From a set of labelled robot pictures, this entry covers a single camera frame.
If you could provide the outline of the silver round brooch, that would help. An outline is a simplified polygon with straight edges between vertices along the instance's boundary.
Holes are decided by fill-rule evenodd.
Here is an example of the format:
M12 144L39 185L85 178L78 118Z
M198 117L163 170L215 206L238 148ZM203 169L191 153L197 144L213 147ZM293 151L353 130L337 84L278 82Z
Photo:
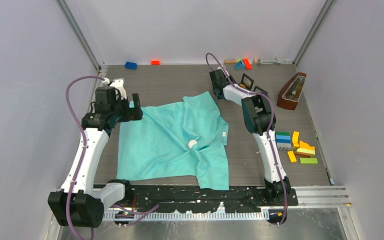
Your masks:
M196 145L198 142L195 139L192 139L188 142L188 147L192 149L194 145Z

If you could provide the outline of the teal t-shirt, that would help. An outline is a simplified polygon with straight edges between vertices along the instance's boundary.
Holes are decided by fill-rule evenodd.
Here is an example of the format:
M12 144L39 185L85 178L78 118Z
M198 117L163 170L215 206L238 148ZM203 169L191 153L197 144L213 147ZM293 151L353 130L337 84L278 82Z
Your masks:
M209 92L142 112L141 120L119 126L118 179L194 176L202 189L229 189L229 125ZM190 140L197 141L192 149Z

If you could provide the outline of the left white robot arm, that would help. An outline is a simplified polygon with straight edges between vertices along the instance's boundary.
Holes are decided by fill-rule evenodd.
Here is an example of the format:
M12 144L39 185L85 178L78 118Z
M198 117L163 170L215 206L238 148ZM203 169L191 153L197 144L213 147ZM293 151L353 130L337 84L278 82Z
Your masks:
M94 180L102 152L118 123L143 118L140 96L132 101L121 87L102 86L95 90L91 111L80 121L80 142L60 190L51 192L48 205L60 226L97 228L104 212L115 204L128 207L134 199L128 180L111 180L94 190Z

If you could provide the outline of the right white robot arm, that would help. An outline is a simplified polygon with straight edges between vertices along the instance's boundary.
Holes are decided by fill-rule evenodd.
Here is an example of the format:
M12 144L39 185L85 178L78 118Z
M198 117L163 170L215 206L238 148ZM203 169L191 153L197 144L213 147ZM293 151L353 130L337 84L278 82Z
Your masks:
M254 137L263 162L265 200L271 205L279 205L291 192L291 185L277 148L276 116L268 92L254 86L254 80L245 73L240 83L221 68L210 71L209 77L218 99L241 106L244 125Z

